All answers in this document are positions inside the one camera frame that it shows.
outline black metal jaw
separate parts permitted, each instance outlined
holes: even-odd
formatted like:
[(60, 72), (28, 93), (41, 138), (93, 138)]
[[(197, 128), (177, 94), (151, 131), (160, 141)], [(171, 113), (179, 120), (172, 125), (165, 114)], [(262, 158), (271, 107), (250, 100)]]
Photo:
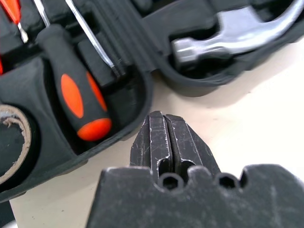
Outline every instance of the black metal jaw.
[(278, 165), (238, 180), (177, 116), (150, 114), (130, 168), (102, 172), (88, 228), (301, 228), (304, 184)]

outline black plastic tool case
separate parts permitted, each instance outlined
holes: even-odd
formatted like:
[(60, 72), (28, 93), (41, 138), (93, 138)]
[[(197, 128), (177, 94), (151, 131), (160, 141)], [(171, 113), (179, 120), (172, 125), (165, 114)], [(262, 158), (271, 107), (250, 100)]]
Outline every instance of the black plastic tool case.
[(116, 81), (86, 38), (64, 0), (42, 0), (51, 23), (61, 24), (72, 37), (79, 58), (99, 83), (114, 123), (100, 142), (81, 141), (69, 125), (55, 92), (48, 57), (35, 43), (44, 28), (32, 0), (20, 0), (21, 24), (29, 35), (24, 45), (17, 26), (0, 8), (0, 103), (21, 109), (37, 126), (37, 156), (27, 176), (10, 188), (0, 189), (0, 202), (63, 173), (67, 173), (135, 130), (152, 103), (152, 72), (159, 71), (179, 92), (199, 91), (224, 85), (245, 70), (265, 61), (282, 46), (295, 42), (304, 31), (303, 15), (281, 38), (256, 51), (218, 62), (208, 60), (189, 72), (178, 72), (172, 62), (171, 41), (214, 35), (216, 13), (252, 4), (260, 17), (270, 21), (291, 0), (75, 0), (111, 59), (123, 72)]

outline hammer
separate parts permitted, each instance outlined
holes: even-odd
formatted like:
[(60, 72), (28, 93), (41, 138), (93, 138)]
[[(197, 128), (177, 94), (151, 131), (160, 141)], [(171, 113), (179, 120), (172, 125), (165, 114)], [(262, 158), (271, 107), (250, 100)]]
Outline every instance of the hammer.
[(191, 69), (206, 58), (226, 59), (255, 50), (282, 36), (298, 19), (304, 0), (294, 0), (277, 19), (262, 21), (252, 6), (218, 13), (220, 32), (210, 39), (172, 42), (176, 68)]

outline white table surface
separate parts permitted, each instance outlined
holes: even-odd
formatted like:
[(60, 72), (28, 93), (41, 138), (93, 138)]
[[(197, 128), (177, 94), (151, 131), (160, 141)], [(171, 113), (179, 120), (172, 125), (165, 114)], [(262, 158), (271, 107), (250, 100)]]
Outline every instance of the white table surface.
[[(304, 180), (304, 39), (209, 95), (187, 98), (155, 79), (152, 111), (182, 116), (209, 145), (223, 172), (276, 163)], [(74, 172), (11, 200), (19, 228), (84, 228), (98, 178), (127, 166), (135, 136)]]

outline tape roll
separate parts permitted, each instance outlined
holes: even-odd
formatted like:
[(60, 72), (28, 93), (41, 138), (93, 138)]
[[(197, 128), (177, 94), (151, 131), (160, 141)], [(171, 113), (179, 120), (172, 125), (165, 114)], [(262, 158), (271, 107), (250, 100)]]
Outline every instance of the tape roll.
[[(20, 135), (23, 137), (23, 144), (20, 147), (20, 152), (16, 152), (18, 153), (18, 156), (15, 158), (16, 160), (6, 164), (8, 169), (4, 174), (0, 173), (0, 185), (2, 185), (13, 177), (24, 163), (32, 143), (32, 131), (25, 114), (18, 108), (10, 105), (0, 105), (0, 125), (2, 125), (1, 129), (5, 130), (14, 127), (19, 130)], [(3, 151), (0, 151), (0, 156), (5, 150), (4, 147), (2, 149)]]

